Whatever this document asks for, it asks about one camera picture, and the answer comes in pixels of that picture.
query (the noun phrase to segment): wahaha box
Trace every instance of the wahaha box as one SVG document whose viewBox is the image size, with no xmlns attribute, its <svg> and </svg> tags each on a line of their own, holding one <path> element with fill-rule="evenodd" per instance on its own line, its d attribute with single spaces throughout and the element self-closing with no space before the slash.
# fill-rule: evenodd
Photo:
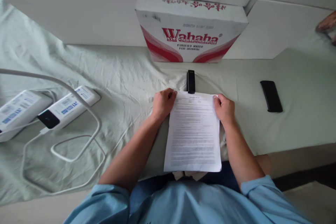
<svg viewBox="0 0 336 224">
<path fill-rule="evenodd" d="M 136 14 L 154 61 L 216 63 L 248 21 L 241 6 L 195 0 L 137 0 Z"/>
</svg>

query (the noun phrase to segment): blue jeans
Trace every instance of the blue jeans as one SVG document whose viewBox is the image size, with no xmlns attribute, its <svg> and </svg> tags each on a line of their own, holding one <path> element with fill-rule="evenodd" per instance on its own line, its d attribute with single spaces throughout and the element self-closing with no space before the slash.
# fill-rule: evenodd
<svg viewBox="0 0 336 224">
<path fill-rule="evenodd" d="M 183 177 L 181 179 L 192 180 L 193 178 Z M 172 173 L 139 181 L 129 197 L 130 214 L 135 212 L 146 198 L 151 196 L 154 192 L 161 190 L 169 181 L 175 181 L 175 177 Z M 222 162 L 222 170 L 220 172 L 209 172 L 201 178 L 199 182 L 205 184 L 219 184 L 240 193 L 238 183 L 232 172 L 229 161 Z"/>
</svg>

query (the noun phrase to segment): paper document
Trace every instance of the paper document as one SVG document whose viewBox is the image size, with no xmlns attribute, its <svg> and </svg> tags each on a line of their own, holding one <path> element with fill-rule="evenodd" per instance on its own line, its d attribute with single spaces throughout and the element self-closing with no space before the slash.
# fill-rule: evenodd
<svg viewBox="0 0 336 224">
<path fill-rule="evenodd" d="M 212 94 L 178 91 L 170 113 L 164 171 L 219 172 L 219 119 Z"/>
</svg>

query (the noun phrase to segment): wrinkled sheet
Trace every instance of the wrinkled sheet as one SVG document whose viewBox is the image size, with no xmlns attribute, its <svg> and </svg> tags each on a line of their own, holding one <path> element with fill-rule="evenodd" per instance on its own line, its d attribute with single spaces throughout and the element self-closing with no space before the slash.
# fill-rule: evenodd
<svg viewBox="0 0 336 224">
<path fill-rule="evenodd" d="M 64 45 L 13 6 L 0 0 L 0 68 L 50 75 L 76 88 L 94 88 L 101 100 L 93 109 L 103 126 L 97 140 L 107 153 L 103 169 L 82 189 L 91 188 L 110 161 L 150 115 L 155 92 L 171 87 L 185 90 L 186 72 L 195 70 L 196 91 L 223 93 L 236 103 L 236 117 L 254 154 L 265 154 L 336 142 L 336 49 L 313 31 L 295 48 L 274 60 L 222 60 L 218 64 L 154 63 L 147 48 Z M 284 108 L 268 113 L 261 80 L 276 83 Z M 24 89 L 49 89 L 58 98 L 67 91 L 41 79 L 0 75 L 0 105 Z M 141 178 L 163 174 L 168 118 L 159 129 Z M 26 127 L 0 143 L 0 205 L 46 196 L 20 179 L 25 143 L 43 128 Z M 95 144 L 74 163 L 50 152 L 56 142 L 92 134 L 96 122 L 83 113 L 62 130 L 49 132 L 28 148 L 25 174 L 51 191 L 88 180 L 102 159 Z M 227 160 L 225 134 L 220 131 L 221 158 Z M 87 138 L 58 147 L 68 157 L 80 151 Z"/>
</svg>

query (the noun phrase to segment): black phone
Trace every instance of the black phone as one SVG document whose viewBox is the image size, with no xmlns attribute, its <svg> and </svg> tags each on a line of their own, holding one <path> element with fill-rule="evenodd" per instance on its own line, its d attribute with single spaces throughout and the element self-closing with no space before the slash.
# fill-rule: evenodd
<svg viewBox="0 0 336 224">
<path fill-rule="evenodd" d="M 274 81 L 262 80 L 262 89 L 264 91 L 268 112 L 282 112 L 282 106 Z"/>
<path fill-rule="evenodd" d="M 187 91 L 188 93 L 195 93 L 195 72 L 188 70 L 187 72 Z"/>
</svg>

